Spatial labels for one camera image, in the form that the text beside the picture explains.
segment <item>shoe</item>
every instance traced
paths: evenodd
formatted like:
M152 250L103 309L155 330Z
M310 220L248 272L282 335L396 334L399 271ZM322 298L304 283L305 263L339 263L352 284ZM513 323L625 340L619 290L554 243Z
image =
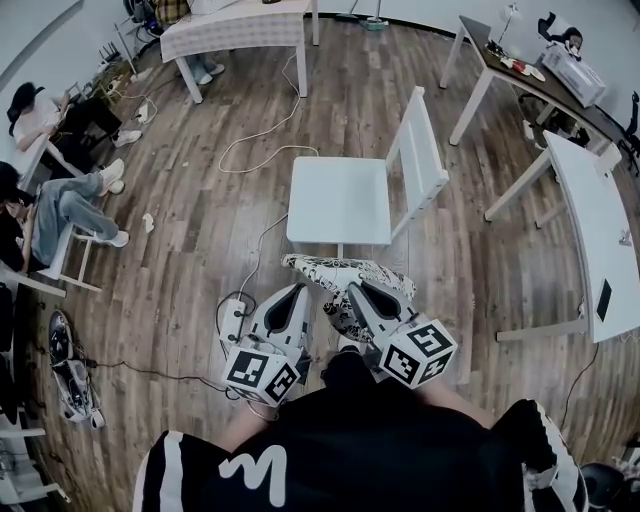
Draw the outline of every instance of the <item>shoe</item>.
M133 144L140 137L142 137L142 132L140 130L120 130L118 132L118 138L111 140L116 148L121 148L127 144Z
M124 174L124 162L121 158L118 158L109 167L100 171L100 174L102 175L102 192L100 192L100 197L102 197L109 192L112 185L115 185L115 183L122 178Z
M213 77L209 73L205 73L204 76L198 80L198 85L207 85L213 82Z
M207 69L207 73L211 76L218 76L224 73L225 67L222 64L212 63L211 65L206 64L205 68Z
M124 190L124 181L118 180L113 182L113 185L109 187L109 192L111 192L114 196L122 194Z
M94 234L93 239L101 244L109 244L114 247L124 247L129 243L129 233L126 231L118 231L118 234L114 236L111 240L103 240L102 238L98 238L98 235Z

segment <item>printer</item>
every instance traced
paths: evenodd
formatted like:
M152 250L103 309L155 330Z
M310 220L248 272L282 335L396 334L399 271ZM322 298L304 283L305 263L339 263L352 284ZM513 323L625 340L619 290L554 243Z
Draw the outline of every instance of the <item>printer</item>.
M576 99L587 108L604 94L606 86L584 61L578 61L561 43L549 46L542 64L560 80Z

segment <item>white stripe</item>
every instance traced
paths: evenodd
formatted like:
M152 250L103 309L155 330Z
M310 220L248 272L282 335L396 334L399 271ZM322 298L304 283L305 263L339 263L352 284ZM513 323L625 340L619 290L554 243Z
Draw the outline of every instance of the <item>white stripe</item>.
M138 476L136 477L136 487L133 491L133 512L142 511L142 498L144 497L144 481L147 475L147 461L149 460L149 454L147 453L140 464L138 469Z
M164 438L165 470L160 487L160 512L182 512L182 432L170 431Z

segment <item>white wall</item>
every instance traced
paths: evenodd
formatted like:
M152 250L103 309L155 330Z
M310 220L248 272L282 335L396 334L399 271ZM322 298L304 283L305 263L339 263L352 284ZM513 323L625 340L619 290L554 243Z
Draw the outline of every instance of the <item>white wall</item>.
M40 32L78 1L0 0L0 34L12 33L2 40L0 74Z
M319 0L323 12L344 12L351 0ZM382 0L381 16L457 32L458 16L497 26L499 11L513 0ZM608 86L600 105L620 124L631 117L631 94L640 92L640 14L629 0L516 0L524 16L518 34L535 38L538 18L553 11L578 27L584 36L585 62ZM356 13L373 14L376 0L360 0Z
M32 3L25 2L24 5L32 7L29 5ZM32 55L23 59L22 65L11 78L3 81L0 90L0 159L8 159L15 147L8 134L6 111L19 85L34 82L55 94L61 93L76 81L84 85L93 77L100 63L98 49L109 41L113 41L118 47L120 45L113 24L127 18L121 0L83 0L78 9L72 7L71 11L74 14L57 27ZM2 44L19 34L21 27L17 21L14 34L11 31L0 32ZM132 47L130 39L127 44Z

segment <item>desk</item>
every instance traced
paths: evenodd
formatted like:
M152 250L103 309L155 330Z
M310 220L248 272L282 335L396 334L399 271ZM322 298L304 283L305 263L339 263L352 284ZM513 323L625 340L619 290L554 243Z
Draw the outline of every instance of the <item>desk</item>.
M640 326L636 249L633 241L629 246L619 243L622 232L629 229L629 221L611 173L602 177L594 167L598 156L550 132L544 132L544 137L547 149L484 216L488 221L493 220L553 165L577 239L585 295L584 316L562 324L499 332L496 338L498 341L526 340L586 332L598 343ZM561 209L554 208L536 224L541 226L559 211ZM596 315L596 308L605 279L612 292L602 321Z
M20 184L18 185L22 190L26 190L31 182L33 173L40 163L40 159L44 152L48 151L65 169L67 169L74 176L82 176L83 174L74 166L67 163L58 149L49 142L49 137L46 135L40 135L29 149L26 151L20 151L17 147L11 156L10 163L18 171L20 175Z
M318 0L240 0L213 14L188 15L160 37L162 61L175 60L195 103L202 95L184 57L257 46L294 46L300 96L307 96L303 18L312 6L313 44L318 45Z
M604 147L608 141L615 144L620 142L624 137L617 126L612 124L595 106L584 108L578 100L569 92L569 90L562 85L562 83L548 70L542 70L546 80L540 82L538 79L532 76L525 76L522 73L509 69L500 63L500 59L491 55L485 48L487 41L489 40L489 33L491 27L480 23L479 21L472 20L465 16L460 16L462 22L460 31L453 42L453 47L449 53L447 64L444 68L442 78L440 80L440 87L445 89L451 75L451 71L455 65L456 58L460 53L460 46L464 40L465 34L469 36L471 45L476 52L476 55L482 63L482 74L478 79L471 97L460 119L451 133L449 143L457 146L460 142L460 138L464 134L465 130L471 118L475 114L482 98L491 84L493 78L499 78L505 82L509 82L513 85L524 89L525 91L534 94L538 98L548 103L545 113L549 113L552 108L558 108L564 113L568 114L572 118L578 120L582 125L589 128L592 132L595 132L600 141L596 147L593 148L594 152Z

